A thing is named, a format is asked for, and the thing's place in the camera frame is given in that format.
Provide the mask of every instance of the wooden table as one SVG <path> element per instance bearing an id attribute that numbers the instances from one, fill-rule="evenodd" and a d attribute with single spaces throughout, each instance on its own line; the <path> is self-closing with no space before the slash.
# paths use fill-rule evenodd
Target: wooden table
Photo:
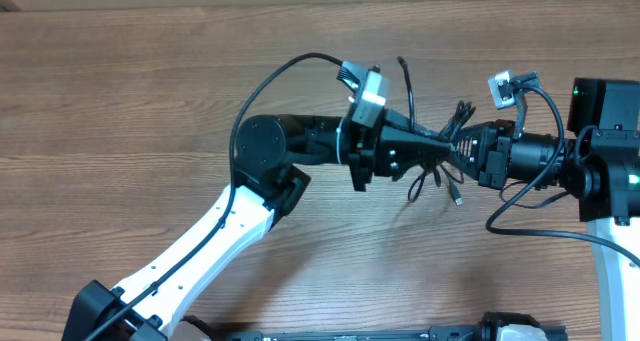
<path id="1" fill-rule="evenodd" d="M 197 221 L 228 182 L 242 102 L 308 51 L 392 79 L 407 58 L 418 121 L 440 127 L 460 99 L 475 122 L 496 111 L 486 79 L 537 70 L 566 121 L 573 77 L 640 79 L 640 0 L 428 2 L 0 14 L 0 339 L 58 340 L 75 294 L 113 285 Z M 336 68 L 310 61 L 250 110 L 344 115 Z M 553 133 L 529 98 L 527 129 Z M 467 182 L 464 205 L 417 174 L 352 190 L 336 166 L 314 177 L 290 217 L 235 259 L 190 310 L 264 331 L 383 330 L 475 323 L 489 310 L 564 324 L 599 339 L 585 243 L 495 236 L 500 201 Z M 542 200 L 555 191 L 528 196 Z M 584 231 L 577 202 L 511 210 L 501 223 Z"/>

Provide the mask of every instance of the tabletop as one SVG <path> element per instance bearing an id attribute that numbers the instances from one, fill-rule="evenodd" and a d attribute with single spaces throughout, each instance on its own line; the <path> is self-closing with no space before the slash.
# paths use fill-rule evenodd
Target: tabletop
<path id="1" fill-rule="evenodd" d="M 0 14 L 0 339 L 58 340 L 75 294 L 160 254 L 228 183 L 240 105 L 278 66 L 309 51 L 391 78 L 409 63 L 417 120 L 438 128 L 459 100 L 472 123 L 497 111 L 487 78 L 538 71 L 563 120 L 574 77 L 640 79 L 640 0 L 528 0 L 243 6 Z M 341 116 L 337 69 L 301 63 L 249 110 Z M 527 130 L 554 133 L 529 97 Z M 294 212 L 203 292 L 188 314 L 268 332 L 418 329 L 529 313 L 599 339 L 589 245 L 485 231 L 495 190 L 467 180 L 464 204 L 418 171 L 353 191 L 340 166 L 304 167 Z M 557 190 L 526 197 L 542 200 Z M 506 227 L 585 231 L 577 202 L 509 210 Z"/>

